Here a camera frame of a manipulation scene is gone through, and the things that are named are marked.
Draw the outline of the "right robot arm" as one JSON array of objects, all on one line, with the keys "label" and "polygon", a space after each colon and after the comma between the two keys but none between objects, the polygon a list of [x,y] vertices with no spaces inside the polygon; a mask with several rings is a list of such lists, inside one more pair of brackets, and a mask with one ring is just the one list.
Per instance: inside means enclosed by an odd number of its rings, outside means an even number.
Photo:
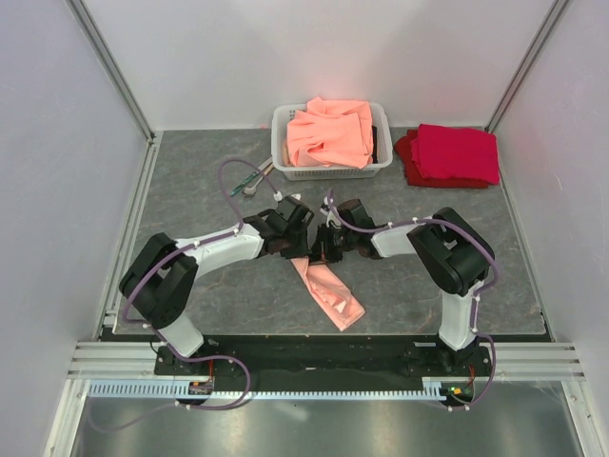
[{"label": "right robot arm", "polygon": [[377,225],[359,199],[338,206],[326,197],[309,258],[333,264],[356,251],[381,260],[416,255],[434,284],[442,291],[442,322],[438,332],[444,343],[436,350],[438,368],[450,375],[470,363],[467,349],[477,338],[480,294],[489,274],[498,271],[490,245],[454,209],[445,207],[423,219]]}]

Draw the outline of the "light pink satin napkin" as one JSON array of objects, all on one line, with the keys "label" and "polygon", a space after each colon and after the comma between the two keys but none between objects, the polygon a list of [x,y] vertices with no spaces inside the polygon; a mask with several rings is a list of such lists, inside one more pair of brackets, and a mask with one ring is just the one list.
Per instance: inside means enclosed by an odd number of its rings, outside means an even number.
[{"label": "light pink satin napkin", "polygon": [[313,300],[339,331],[345,331],[365,315],[351,290],[327,265],[313,265],[307,258],[291,260]]}]

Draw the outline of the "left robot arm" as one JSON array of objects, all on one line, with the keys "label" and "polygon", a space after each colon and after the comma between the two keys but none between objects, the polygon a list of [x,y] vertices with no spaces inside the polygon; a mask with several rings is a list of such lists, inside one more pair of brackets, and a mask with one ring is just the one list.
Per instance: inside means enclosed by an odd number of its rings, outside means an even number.
[{"label": "left robot arm", "polygon": [[206,369],[205,338],[186,315],[194,283],[204,275],[241,261],[280,254],[308,254],[307,231],[313,211],[294,196],[273,209],[242,219],[204,238],[150,237],[119,283],[119,290],[144,322],[176,351],[176,364],[188,374]]}]

